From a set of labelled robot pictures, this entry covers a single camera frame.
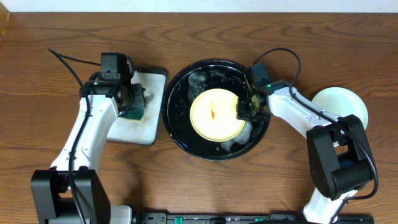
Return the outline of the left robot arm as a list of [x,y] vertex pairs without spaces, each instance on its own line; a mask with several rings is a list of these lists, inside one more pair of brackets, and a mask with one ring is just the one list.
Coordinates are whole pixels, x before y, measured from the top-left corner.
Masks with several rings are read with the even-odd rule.
[[107,135],[131,105],[144,104],[141,84],[87,81],[77,119],[61,153],[30,181],[39,223],[134,223],[133,209],[113,205],[98,177]]

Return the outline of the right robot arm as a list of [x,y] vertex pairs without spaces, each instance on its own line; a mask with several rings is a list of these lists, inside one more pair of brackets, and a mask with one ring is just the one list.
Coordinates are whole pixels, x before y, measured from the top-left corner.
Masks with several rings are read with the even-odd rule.
[[283,119],[307,141],[310,175],[315,190],[303,209],[309,223],[336,223],[350,200],[366,200],[356,193],[368,182],[378,181],[377,169],[362,121],[350,114],[342,117],[321,109],[296,88],[266,85],[249,90],[236,103],[237,118],[268,121],[272,115]]

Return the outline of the green yellow sponge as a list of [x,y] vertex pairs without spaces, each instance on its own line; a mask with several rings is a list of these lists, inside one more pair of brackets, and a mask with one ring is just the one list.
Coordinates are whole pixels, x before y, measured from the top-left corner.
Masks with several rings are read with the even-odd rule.
[[144,108],[128,110],[123,115],[121,115],[121,117],[124,119],[140,121],[144,117]]

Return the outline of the mint plate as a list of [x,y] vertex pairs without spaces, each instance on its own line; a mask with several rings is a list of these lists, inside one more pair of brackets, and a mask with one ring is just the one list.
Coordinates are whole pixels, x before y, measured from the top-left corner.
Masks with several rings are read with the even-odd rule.
[[342,117],[353,114],[361,120],[364,129],[368,126],[368,109],[364,101],[349,89],[342,87],[326,88],[313,97],[312,103]]

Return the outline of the yellow plate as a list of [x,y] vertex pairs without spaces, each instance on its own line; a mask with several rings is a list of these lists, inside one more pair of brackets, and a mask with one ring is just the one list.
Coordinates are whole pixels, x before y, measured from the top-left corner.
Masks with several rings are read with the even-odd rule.
[[190,122],[204,139],[223,142],[237,136],[245,121],[237,118],[238,96],[221,88],[199,94],[190,108]]

